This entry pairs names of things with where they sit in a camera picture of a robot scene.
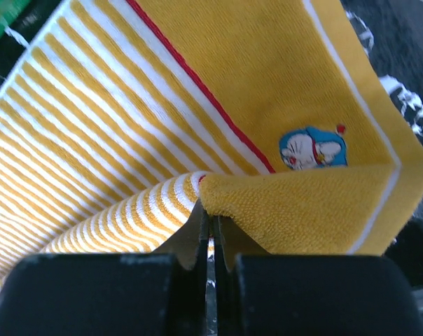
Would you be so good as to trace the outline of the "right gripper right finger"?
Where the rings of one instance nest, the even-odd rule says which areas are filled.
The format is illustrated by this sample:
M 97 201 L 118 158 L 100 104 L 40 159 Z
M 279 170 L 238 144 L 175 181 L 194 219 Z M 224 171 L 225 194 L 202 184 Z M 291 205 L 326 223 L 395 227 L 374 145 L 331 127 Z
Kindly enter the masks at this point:
M 220 335 L 423 335 L 392 260 L 271 254 L 230 218 L 212 223 Z

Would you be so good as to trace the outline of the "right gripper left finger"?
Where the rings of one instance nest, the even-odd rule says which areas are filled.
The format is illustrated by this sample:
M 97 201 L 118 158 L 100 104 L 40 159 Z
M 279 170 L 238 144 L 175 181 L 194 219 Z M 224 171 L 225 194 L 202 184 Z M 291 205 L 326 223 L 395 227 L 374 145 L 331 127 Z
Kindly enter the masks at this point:
M 208 217 L 200 202 L 150 253 L 40 253 L 0 290 L 0 335 L 204 335 Z

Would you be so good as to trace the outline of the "orange striped towel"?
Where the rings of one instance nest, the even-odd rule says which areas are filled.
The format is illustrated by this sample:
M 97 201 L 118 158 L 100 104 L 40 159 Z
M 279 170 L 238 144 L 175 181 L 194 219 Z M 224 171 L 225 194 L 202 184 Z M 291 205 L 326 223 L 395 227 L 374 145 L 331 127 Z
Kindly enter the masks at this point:
M 0 88 L 0 291 L 36 253 L 151 252 L 196 202 L 264 249 L 380 255 L 423 104 L 340 1 L 63 1 Z

